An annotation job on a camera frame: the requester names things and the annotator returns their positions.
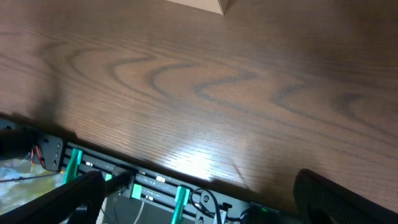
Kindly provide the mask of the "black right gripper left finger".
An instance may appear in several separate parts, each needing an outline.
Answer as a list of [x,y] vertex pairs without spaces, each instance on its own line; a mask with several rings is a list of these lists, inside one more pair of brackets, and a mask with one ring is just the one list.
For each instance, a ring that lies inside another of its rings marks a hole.
[[73,181],[1,215],[1,224],[96,223],[106,193],[106,182],[99,171],[90,171]]

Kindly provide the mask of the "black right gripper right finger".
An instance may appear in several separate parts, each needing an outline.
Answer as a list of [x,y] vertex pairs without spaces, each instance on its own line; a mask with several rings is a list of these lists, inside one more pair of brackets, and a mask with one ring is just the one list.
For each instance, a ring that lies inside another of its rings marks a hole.
[[297,173],[293,195],[304,223],[397,224],[397,213],[315,173]]

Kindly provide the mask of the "brown cardboard box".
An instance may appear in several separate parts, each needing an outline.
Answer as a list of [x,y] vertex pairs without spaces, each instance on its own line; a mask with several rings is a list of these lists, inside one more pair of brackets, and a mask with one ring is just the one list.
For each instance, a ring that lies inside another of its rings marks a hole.
[[168,0],[177,4],[202,9],[204,11],[214,12],[223,15],[229,0]]

